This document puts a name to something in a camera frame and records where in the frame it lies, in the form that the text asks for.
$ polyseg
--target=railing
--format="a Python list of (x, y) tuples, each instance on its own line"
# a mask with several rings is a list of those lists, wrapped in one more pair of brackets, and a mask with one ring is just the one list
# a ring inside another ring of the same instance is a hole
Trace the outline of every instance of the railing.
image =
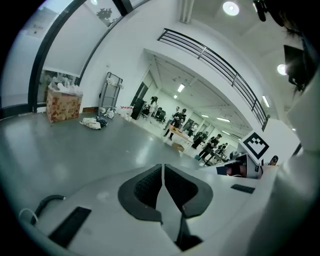
[(251, 90), (242, 76), (219, 54), (192, 39), (191, 37), (177, 31), (165, 28), (158, 41), (181, 49), (200, 61), (208, 64), (212, 69), (222, 75), (223, 78), (233, 87), (250, 107), (255, 118), (264, 126), (268, 121), (265, 111), (259, 100)]

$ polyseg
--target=gray floor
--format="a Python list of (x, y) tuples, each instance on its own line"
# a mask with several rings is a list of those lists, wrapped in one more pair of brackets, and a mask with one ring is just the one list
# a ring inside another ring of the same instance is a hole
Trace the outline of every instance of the gray floor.
[(50, 123), (45, 113), (0, 121), (0, 180), (14, 211), (46, 196), (70, 196), (85, 184), (149, 164), (198, 168), (160, 138), (116, 116), (92, 130), (78, 119)]

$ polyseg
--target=clothing pile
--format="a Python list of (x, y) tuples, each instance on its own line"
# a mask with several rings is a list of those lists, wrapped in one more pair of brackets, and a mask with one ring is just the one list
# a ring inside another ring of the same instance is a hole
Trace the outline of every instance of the clothing pile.
[(94, 130), (100, 130), (101, 128), (106, 127), (108, 125), (108, 122), (103, 118), (97, 116), (97, 117), (84, 117), (80, 121), (80, 124), (85, 125)]

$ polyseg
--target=ceiling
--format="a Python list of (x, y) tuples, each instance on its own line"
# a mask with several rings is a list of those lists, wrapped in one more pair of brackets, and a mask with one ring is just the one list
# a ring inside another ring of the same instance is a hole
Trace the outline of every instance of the ceiling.
[[(278, 73), (277, 66), (285, 63), (283, 46), (301, 49), (301, 41), (288, 36), (285, 29), (278, 26), (268, 13), (266, 22), (261, 22), (252, 0), (233, 0), (239, 6), (239, 14), (236, 16), (227, 15), (223, 11), (224, 2), (226, 0), (195, 0), (191, 23), (196, 20), (206, 24), (231, 42), (236, 42), (236, 47), (260, 73), (263, 84), (275, 88), (274, 92), (279, 95), (287, 112), (297, 101), (299, 94), (294, 96), (294, 86), (288, 82), (288, 76)], [(272, 101), (272, 95), (266, 96)], [(274, 105), (270, 105), (268, 114), (273, 117), (276, 112), (272, 109)]]
[[(152, 57), (165, 93), (172, 98), (177, 95), (178, 101), (198, 115), (209, 116), (207, 121), (214, 127), (236, 137), (243, 138), (252, 130), (243, 115), (215, 86), (203, 82), (181, 66), (158, 56)], [(178, 92), (181, 84), (184, 84), (185, 88)], [(229, 119), (230, 122), (217, 120), (217, 117)]]

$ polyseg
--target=box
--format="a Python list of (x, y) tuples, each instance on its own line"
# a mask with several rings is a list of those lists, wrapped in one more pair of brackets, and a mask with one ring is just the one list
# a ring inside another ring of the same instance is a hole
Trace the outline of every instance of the box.
[(54, 91), (48, 88), (46, 114), (51, 123), (77, 118), (82, 96)]
[(175, 143), (175, 142), (172, 143), (171, 147), (173, 147), (175, 150), (178, 150), (178, 151), (181, 151), (181, 152), (185, 151), (185, 148), (181, 144), (178, 144), (178, 143)]

